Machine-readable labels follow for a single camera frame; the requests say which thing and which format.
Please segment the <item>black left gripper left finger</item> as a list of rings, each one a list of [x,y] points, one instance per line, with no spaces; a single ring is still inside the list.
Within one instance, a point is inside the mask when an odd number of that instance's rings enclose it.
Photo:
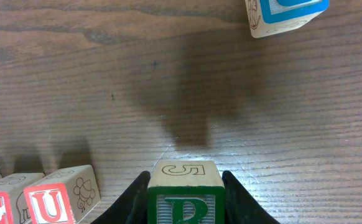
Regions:
[[[91,224],[148,224],[148,171],[141,172],[121,196]]]

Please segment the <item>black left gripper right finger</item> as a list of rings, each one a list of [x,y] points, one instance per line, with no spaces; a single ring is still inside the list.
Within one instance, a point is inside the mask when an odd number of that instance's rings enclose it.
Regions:
[[[279,224],[230,171],[223,172],[222,180],[225,185],[225,224]]]

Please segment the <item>green R block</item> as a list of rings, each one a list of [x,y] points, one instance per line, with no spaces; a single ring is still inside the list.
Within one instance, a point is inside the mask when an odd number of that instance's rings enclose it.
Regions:
[[[149,224],[225,222],[225,185],[213,161],[160,161],[147,193]]]

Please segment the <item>red E block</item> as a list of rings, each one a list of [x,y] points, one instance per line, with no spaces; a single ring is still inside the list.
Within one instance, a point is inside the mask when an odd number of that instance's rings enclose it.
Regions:
[[[0,224],[31,222],[24,189],[44,177],[43,173],[16,173],[0,179]]]

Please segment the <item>blue P block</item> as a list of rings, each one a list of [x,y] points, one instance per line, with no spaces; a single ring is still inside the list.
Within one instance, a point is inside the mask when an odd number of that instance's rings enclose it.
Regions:
[[[329,0],[245,0],[254,38],[298,29],[329,7]]]

